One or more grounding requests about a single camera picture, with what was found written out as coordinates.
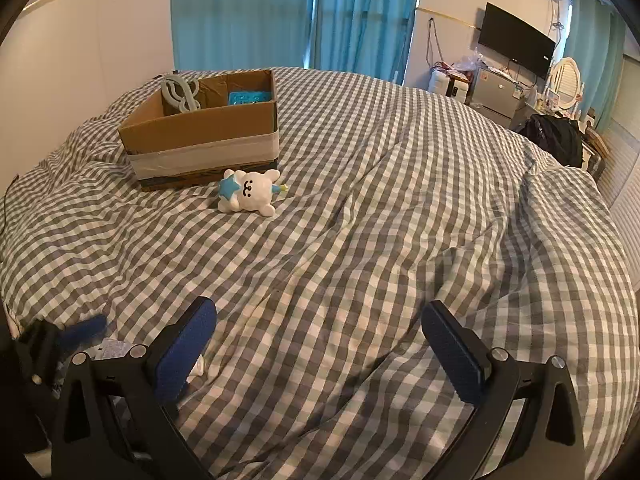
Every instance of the blue star on plush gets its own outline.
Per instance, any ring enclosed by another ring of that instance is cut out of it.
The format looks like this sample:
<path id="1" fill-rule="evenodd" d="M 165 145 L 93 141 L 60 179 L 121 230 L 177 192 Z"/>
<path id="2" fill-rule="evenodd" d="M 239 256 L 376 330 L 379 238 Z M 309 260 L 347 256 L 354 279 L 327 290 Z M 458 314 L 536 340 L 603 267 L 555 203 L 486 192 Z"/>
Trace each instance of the blue star on plush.
<path id="1" fill-rule="evenodd" d="M 231 200 L 233 193 L 238 191 L 238 189 L 240 189 L 240 185 L 234 180 L 232 174 L 218 183 L 219 195 L 225 197 L 227 200 Z"/>

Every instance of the tv screen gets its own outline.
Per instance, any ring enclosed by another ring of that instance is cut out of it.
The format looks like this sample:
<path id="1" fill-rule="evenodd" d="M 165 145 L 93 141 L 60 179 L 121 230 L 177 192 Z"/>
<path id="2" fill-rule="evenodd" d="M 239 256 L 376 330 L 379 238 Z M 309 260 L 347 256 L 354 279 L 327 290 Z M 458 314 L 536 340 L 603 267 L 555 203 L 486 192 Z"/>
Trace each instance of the tv screen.
<path id="1" fill-rule="evenodd" d="M 486 4 L 478 43 L 546 78 L 556 42 L 513 14 Z"/>

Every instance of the bag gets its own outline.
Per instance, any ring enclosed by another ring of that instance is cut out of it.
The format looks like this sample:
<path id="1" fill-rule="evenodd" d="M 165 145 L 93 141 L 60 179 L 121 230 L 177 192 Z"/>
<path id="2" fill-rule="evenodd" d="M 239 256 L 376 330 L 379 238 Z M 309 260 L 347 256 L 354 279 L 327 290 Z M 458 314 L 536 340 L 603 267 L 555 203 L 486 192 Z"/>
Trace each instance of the bag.
<path id="1" fill-rule="evenodd" d="M 582 167 L 582 139 L 577 121 L 551 115 L 532 115 L 518 131 L 563 166 Z"/>

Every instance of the white wardrobe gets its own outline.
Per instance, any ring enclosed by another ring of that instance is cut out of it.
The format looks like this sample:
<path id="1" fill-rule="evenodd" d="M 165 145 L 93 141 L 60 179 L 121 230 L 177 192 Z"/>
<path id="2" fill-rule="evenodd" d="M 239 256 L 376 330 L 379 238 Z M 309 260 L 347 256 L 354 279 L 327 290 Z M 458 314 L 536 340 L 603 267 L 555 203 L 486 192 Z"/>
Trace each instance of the white wardrobe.
<path id="1" fill-rule="evenodd" d="M 174 68 L 170 0 L 33 0 L 0 45 L 0 196 L 83 121 Z"/>
<path id="2" fill-rule="evenodd" d="M 598 188 L 625 248 L 634 290 L 640 289 L 640 62 L 625 56 L 622 80 L 604 138 L 611 155 Z"/>

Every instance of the blue gripper pad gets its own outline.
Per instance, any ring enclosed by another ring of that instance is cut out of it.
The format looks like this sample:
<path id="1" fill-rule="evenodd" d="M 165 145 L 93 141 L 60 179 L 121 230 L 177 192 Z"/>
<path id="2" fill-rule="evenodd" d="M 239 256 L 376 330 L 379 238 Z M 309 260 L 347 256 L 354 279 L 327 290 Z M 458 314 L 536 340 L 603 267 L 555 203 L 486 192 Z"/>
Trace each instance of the blue gripper pad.
<path id="1" fill-rule="evenodd" d="M 484 379 L 481 367 L 461 338 L 463 330 L 466 329 L 440 301 L 431 301 L 422 310 L 422 332 L 460 400 L 477 406 L 482 399 Z"/>
<path id="2" fill-rule="evenodd" d="M 90 341 L 100 334 L 104 334 L 107 328 L 107 318 L 104 314 L 80 321 L 67 326 L 58 334 L 57 344 L 63 352 L 71 352 L 83 342 Z"/>
<path id="3" fill-rule="evenodd" d="M 160 354 L 152 374 L 154 395 L 161 404 L 177 400 L 215 329 L 216 305 L 209 298 L 200 297 L 174 325 L 163 328 L 151 343 L 152 354 Z"/>

